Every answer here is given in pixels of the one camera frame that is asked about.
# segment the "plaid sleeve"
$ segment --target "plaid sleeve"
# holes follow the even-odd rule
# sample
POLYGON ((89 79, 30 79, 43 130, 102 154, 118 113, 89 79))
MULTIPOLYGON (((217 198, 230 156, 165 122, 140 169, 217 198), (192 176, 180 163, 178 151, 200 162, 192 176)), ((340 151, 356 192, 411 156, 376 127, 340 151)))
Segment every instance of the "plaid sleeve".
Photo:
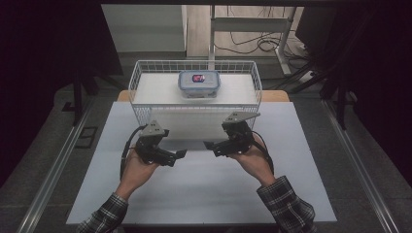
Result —
POLYGON ((260 187, 257 194, 272 213, 282 232, 318 232, 313 224, 313 207, 301 200, 284 176, 268 187, 260 187))
POLYGON ((127 202, 113 193, 99 210, 91 214, 76 232, 111 232, 118 227, 127 213, 127 202))

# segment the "white wall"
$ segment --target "white wall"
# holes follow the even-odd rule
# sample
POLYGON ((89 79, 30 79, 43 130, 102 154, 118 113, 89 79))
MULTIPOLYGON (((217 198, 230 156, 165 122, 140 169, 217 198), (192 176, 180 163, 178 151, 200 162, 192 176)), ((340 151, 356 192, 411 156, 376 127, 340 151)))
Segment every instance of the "white wall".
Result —
POLYGON ((102 5, 118 52, 185 51, 186 6, 102 5))

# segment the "container lid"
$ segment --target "container lid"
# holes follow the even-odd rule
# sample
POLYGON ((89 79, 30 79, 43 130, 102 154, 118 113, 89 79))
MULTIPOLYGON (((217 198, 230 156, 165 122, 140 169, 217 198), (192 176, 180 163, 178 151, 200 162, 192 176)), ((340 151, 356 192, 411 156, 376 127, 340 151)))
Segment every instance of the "container lid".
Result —
POLYGON ((179 88, 188 89, 219 89, 221 79, 217 71, 182 71, 179 74, 179 88))

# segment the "person's hand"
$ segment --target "person's hand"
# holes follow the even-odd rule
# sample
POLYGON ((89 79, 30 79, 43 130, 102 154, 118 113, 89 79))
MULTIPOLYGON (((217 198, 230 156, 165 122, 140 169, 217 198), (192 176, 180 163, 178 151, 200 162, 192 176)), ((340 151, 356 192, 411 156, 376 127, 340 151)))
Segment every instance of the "person's hand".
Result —
POLYGON ((143 185, 158 166, 156 163, 144 163, 137 152, 131 149, 126 158, 126 166, 116 194, 127 201, 133 191, 143 185))
MULTIPOLYGON (((254 134, 254 138, 264 147, 264 143, 259 136, 254 134)), ((256 178, 262 186, 269 186, 276 182, 264 154, 257 147, 251 146, 248 151, 230 154, 229 157, 236 159, 242 168, 256 178)))

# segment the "wire basket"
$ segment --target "wire basket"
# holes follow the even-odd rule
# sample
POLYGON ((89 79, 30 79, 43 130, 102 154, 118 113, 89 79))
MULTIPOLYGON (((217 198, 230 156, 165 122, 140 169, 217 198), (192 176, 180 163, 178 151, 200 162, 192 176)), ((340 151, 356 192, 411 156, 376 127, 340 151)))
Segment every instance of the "wire basket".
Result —
MULTIPOLYGON (((129 100, 139 126, 156 119, 174 139, 218 139, 232 112, 257 113, 261 83, 254 61, 139 60, 129 83, 129 100), (178 87, 179 73, 214 67, 221 77, 216 98, 188 99, 178 87)), ((248 119, 253 128, 255 119, 248 119)))

